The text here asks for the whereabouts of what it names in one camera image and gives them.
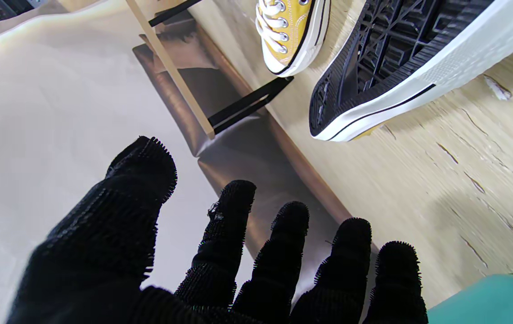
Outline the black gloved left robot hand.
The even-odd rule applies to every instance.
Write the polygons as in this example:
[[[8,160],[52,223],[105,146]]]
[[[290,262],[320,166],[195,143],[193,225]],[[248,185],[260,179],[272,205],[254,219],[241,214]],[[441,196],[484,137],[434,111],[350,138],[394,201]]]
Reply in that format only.
[[[156,138],[138,137],[103,180],[32,252],[9,324],[356,324],[370,267],[370,222],[339,226],[314,287],[292,299],[309,225],[308,207],[279,210],[251,279],[236,275],[256,187],[234,180],[209,209],[197,254],[178,289],[141,288],[153,269],[157,221],[177,183],[176,165]]]

